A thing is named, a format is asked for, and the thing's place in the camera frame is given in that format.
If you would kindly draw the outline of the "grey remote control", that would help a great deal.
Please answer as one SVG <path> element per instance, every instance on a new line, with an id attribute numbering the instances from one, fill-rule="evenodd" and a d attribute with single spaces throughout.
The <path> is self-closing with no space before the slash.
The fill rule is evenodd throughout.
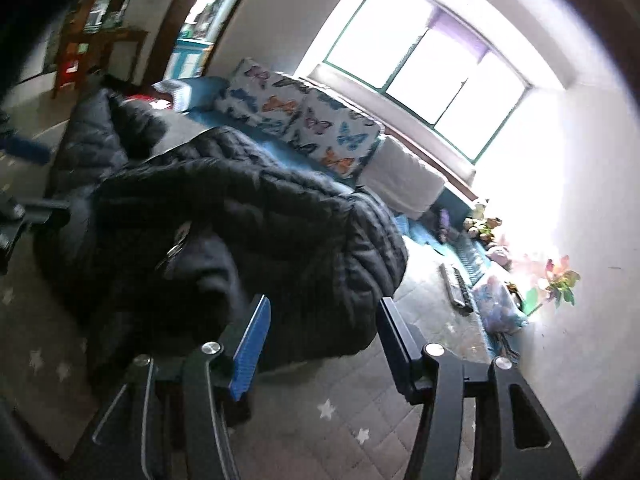
<path id="1" fill-rule="evenodd" d="M 466 286 L 460 271 L 449 263 L 439 265 L 440 274 L 445 283 L 447 295 L 451 304 L 464 312 L 473 312 L 474 304 L 469 287 Z"/>

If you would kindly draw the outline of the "brown wooden display cabinet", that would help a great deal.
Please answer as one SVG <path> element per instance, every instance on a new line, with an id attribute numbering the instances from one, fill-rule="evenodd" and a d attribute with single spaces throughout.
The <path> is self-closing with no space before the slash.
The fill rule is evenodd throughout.
<path id="1" fill-rule="evenodd" d="M 122 24 L 129 0 L 73 0 L 52 24 L 43 71 L 56 69 L 56 58 L 66 32 L 100 32 Z"/>

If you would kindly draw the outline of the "right butterfly print cushion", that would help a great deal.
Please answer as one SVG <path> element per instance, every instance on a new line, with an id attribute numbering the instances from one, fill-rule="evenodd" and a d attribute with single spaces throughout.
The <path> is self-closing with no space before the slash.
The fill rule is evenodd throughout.
<path id="1" fill-rule="evenodd" d="M 283 140 L 295 151 L 350 179 L 366 166 L 382 131 L 382 124 L 375 118 L 313 88 Z"/>

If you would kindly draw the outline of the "butterfly print cushion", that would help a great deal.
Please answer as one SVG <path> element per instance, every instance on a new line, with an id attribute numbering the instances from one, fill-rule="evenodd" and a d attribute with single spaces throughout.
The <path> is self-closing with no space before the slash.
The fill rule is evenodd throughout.
<path id="1" fill-rule="evenodd" d="M 214 109 L 250 127 L 283 136 L 310 90 L 305 81 L 242 58 Z"/>
<path id="2" fill-rule="evenodd" d="M 313 88 L 283 140 L 295 151 L 350 179 L 366 166 L 382 131 L 382 124 L 375 118 Z"/>

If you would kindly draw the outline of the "brown wooden side table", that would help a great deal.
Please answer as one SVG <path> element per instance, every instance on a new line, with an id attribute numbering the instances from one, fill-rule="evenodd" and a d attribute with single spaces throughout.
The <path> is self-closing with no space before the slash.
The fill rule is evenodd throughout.
<path id="1" fill-rule="evenodd" d="M 58 72 L 62 74 L 65 63 L 72 61 L 78 62 L 78 70 L 82 76 L 85 76 L 87 70 L 93 65 L 98 66 L 101 70 L 106 70 L 114 45 L 121 42 L 131 42 L 134 44 L 134 55 L 131 58 L 126 79 L 127 82 L 131 82 L 134 79 L 134 71 L 148 35 L 146 30 L 130 26 L 100 29 L 97 32 L 66 32 L 61 36 L 56 54 Z M 80 44 L 88 46 L 87 52 L 83 55 L 71 51 L 73 46 Z"/>

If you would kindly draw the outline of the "pink plush toy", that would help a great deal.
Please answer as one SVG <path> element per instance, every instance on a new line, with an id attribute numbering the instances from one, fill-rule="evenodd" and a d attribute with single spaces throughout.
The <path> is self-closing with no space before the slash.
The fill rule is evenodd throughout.
<path id="1" fill-rule="evenodd" d="M 486 256 L 490 261 L 497 263 L 504 270 L 509 271 L 511 269 L 512 258 L 509 249 L 506 246 L 492 245 L 488 248 Z"/>

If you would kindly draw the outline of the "green framed window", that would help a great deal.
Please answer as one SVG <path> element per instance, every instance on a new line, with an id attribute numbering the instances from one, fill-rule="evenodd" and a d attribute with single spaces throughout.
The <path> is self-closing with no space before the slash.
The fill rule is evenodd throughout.
<path id="1" fill-rule="evenodd" d="M 362 0 L 323 62 L 433 129 L 472 164 L 532 88 L 437 0 Z"/>

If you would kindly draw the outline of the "plush teddy bear toys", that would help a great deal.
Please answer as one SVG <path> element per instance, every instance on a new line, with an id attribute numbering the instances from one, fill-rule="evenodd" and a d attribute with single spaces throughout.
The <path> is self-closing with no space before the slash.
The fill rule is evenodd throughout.
<path id="1" fill-rule="evenodd" d="M 499 217 L 488 217 L 486 200 L 477 200 L 470 214 L 463 220 L 462 228 L 472 240 L 479 240 L 485 246 L 495 241 L 495 229 L 502 225 Z"/>

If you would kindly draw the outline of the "blue sofa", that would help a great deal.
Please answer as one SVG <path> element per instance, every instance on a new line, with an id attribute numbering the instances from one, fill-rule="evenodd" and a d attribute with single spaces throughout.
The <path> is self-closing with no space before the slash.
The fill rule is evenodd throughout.
<path id="1" fill-rule="evenodd" d="M 241 131 L 288 169 L 321 172 L 342 185 L 356 185 L 355 180 L 337 177 L 328 168 L 293 150 L 272 134 L 217 112 L 214 103 L 226 85 L 227 81 L 218 77 L 163 80 L 152 85 L 152 95 L 169 102 L 176 114 L 183 114 L 194 124 L 197 122 L 208 128 L 228 126 Z M 418 220 L 392 210 L 409 252 L 406 276 L 394 300 L 398 308 L 408 315 L 408 322 L 420 327 L 425 335 L 449 332 L 449 338 L 461 347 L 465 356 L 481 356 L 484 353 L 498 356 L 514 349 L 515 344 L 507 334 L 493 335 L 484 330 L 472 288 L 486 274 L 500 278 L 508 288 L 509 274 L 490 261 L 480 246 L 463 235 L 448 244 L 440 244 L 432 235 L 428 227 L 435 222 L 442 200 L 448 194 L 445 186 L 435 203 Z M 439 265 L 443 262 L 451 264 L 462 274 L 472 296 L 473 312 L 461 311 L 451 304 L 439 271 Z"/>

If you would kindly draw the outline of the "left butterfly print cushion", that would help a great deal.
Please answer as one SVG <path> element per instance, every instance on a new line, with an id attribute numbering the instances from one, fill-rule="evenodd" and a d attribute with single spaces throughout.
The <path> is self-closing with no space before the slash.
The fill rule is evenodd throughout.
<path id="1" fill-rule="evenodd" d="M 250 127 L 283 136 L 310 90 L 305 81 L 242 58 L 214 109 Z"/>

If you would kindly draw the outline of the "red plastic stool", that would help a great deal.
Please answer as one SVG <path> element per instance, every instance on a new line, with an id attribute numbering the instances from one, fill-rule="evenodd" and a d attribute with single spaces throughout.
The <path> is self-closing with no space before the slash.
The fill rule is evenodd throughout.
<path id="1" fill-rule="evenodd" d="M 55 65 L 55 78 L 51 98 L 55 99 L 61 89 L 77 87 L 80 81 L 80 66 L 87 52 L 88 44 L 68 42 L 58 48 Z"/>

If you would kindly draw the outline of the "colourful pinwheel toy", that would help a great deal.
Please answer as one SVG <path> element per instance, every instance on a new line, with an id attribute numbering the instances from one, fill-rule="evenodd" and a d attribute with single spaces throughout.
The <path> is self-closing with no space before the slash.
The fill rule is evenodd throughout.
<path id="1" fill-rule="evenodd" d="M 531 315 L 544 304 L 553 304 L 556 308 L 561 304 L 574 307 L 574 288 L 582 277 L 570 265 L 569 255 L 564 255 L 558 261 L 529 260 L 525 269 L 527 285 L 523 311 L 526 315 Z"/>

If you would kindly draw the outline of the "pastel printed plastic bag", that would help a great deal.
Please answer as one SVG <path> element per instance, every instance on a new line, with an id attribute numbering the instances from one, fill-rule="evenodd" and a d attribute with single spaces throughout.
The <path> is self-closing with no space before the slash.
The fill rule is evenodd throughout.
<path id="1" fill-rule="evenodd" d="M 506 283 L 486 274 L 472 288 L 484 330 L 488 334 L 514 334 L 528 324 L 527 316 L 516 306 Z"/>

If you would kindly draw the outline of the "dark brown door frame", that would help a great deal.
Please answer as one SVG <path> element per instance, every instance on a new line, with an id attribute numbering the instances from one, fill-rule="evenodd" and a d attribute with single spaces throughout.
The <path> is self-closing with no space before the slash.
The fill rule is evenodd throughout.
<path id="1" fill-rule="evenodd" d="M 205 72 L 224 26 L 240 0 L 170 0 L 146 57 L 142 84 Z"/>

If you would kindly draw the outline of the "black puffer down jacket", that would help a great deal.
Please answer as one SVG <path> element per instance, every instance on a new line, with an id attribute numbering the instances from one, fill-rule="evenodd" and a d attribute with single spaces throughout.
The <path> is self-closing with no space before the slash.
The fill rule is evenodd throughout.
<path id="1" fill-rule="evenodd" d="M 98 89 L 78 100 L 49 171 L 46 196 L 70 220 L 39 231 L 34 253 L 86 338 L 93 393 L 138 354 L 216 339 L 257 295 L 272 309 L 264 367 L 367 348 L 408 263 L 382 200 L 286 168 L 229 127 L 156 154 L 166 131 L 148 104 Z"/>

